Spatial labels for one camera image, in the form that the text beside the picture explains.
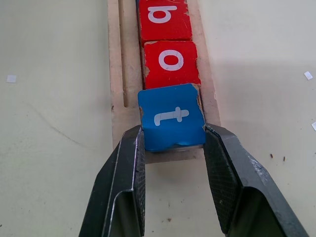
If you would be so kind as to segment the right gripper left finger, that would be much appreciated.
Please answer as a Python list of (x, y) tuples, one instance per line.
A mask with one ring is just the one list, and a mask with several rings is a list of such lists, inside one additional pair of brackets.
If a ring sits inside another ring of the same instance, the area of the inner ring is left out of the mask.
[(145, 234), (145, 145), (142, 127), (127, 130), (96, 176), (81, 237)]

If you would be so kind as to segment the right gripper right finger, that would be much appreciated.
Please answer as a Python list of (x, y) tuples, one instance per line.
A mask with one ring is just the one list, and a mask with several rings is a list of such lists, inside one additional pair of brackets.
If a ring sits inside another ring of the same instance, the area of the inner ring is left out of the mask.
[(207, 124), (203, 150), (216, 214), (225, 236), (308, 236), (269, 172), (235, 134)]

